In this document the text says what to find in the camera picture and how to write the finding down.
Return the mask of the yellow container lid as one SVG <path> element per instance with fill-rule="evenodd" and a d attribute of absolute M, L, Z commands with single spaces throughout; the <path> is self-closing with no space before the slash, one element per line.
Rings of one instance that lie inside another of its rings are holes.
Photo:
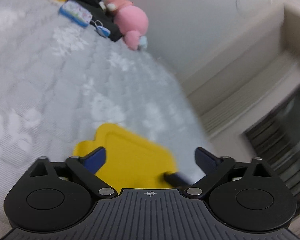
<path fill-rule="evenodd" d="M 173 155 L 166 148 L 127 131 L 116 124 L 102 124 L 94 140 L 79 142 L 73 155 L 84 157 L 94 149 L 106 149 L 106 163 L 95 176 L 117 192 L 128 189 L 171 189 L 165 172 L 178 172 Z"/>

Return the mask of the pink plush pig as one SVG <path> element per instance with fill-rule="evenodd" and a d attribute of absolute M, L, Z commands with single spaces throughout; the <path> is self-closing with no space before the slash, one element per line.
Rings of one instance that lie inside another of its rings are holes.
<path fill-rule="evenodd" d="M 101 0 L 100 7 L 113 16 L 123 41 L 131 50 L 147 49 L 148 17 L 130 0 Z"/>

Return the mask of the blue white pencil case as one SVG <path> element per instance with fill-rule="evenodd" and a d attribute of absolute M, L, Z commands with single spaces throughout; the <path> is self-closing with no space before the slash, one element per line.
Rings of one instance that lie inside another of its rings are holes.
<path fill-rule="evenodd" d="M 83 28 L 87 27 L 93 18 L 89 10 L 72 0 L 65 2 L 60 7 L 59 13 Z"/>

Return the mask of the black cloth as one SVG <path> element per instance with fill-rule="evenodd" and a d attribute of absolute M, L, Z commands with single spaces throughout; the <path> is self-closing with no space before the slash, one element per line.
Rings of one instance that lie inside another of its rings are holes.
<path fill-rule="evenodd" d="M 117 42 L 122 37 L 122 34 L 118 26 L 114 23 L 113 16 L 101 9 L 99 5 L 100 1 L 101 0 L 70 0 L 70 2 L 76 2 L 83 9 L 91 13 L 92 19 L 90 25 L 101 22 L 103 26 L 110 31 L 109 39 L 113 42 Z"/>

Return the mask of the blue keychain tag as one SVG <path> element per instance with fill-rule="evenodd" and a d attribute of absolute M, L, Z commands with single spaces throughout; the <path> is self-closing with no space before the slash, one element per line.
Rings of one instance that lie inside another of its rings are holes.
<path fill-rule="evenodd" d="M 101 21 L 96 20 L 96 21 L 91 21 L 90 23 L 95 27 L 95 31 L 98 33 L 98 35 L 104 38 L 108 38 L 111 35 L 110 30 L 104 27 Z"/>

